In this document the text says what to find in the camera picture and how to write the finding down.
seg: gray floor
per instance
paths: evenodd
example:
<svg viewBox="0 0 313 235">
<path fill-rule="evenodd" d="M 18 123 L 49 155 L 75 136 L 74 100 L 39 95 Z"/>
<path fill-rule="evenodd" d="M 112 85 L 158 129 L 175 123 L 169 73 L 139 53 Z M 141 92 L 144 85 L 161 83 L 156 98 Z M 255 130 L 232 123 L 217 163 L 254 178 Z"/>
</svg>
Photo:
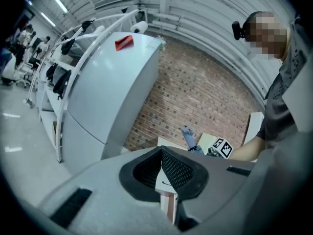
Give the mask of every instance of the gray floor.
<svg viewBox="0 0 313 235">
<path fill-rule="evenodd" d="M 0 164 L 15 194 L 34 206 L 70 177 L 39 120 L 23 104 L 27 90 L 0 85 Z"/>
</svg>

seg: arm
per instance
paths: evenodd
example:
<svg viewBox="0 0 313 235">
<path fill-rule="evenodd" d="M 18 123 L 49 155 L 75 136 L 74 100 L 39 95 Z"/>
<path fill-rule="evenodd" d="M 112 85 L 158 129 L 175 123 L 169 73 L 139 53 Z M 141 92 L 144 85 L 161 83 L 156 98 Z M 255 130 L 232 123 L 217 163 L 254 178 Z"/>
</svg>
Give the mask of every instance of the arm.
<svg viewBox="0 0 313 235">
<path fill-rule="evenodd" d="M 255 136 L 242 147 L 234 150 L 229 159 L 253 161 L 258 158 L 261 151 L 265 149 L 265 141 L 258 136 Z"/>
</svg>

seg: white shelf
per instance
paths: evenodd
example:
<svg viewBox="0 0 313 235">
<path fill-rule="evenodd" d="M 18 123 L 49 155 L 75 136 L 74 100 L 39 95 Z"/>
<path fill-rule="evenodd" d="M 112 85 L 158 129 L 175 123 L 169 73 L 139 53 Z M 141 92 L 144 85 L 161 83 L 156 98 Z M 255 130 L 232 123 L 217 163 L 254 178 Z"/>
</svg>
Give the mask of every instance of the white shelf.
<svg viewBox="0 0 313 235">
<path fill-rule="evenodd" d="M 50 101 L 50 104 L 52 106 L 53 111 L 55 112 L 56 115 L 58 115 L 58 113 L 60 112 L 60 106 L 61 106 L 61 102 L 62 99 L 59 98 L 58 100 L 58 94 L 54 93 L 52 91 L 53 89 L 50 87 L 46 87 L 45 88 L 45 92 L 47 93 L 48 99 Z"/>
<path fill-rule="evenodd" d="M 52 125 L 53 121 L 57 120 L 57 116 L 54 114 L 54 112 L 40 111 L 40 117 L 43 121 L 45 131 L 47 132 L 50 142 L 52 143 L 53 148 L 56 150 L 52 135 Z"/>
<path fill-rule="evenodd" d="M 60 60 L 56 60 L 55 58 L 52 57 L 48 57 L 47 60 L 51 61 L 52 63 L 56 63 L 59 66 L 61 66 L 62 68 L 66 69 L 66 70 L 73 70 L 75 68 L 75 66 L 72 65 L 68 65 L 66 63 L 61 62 Z"/>
</svg>

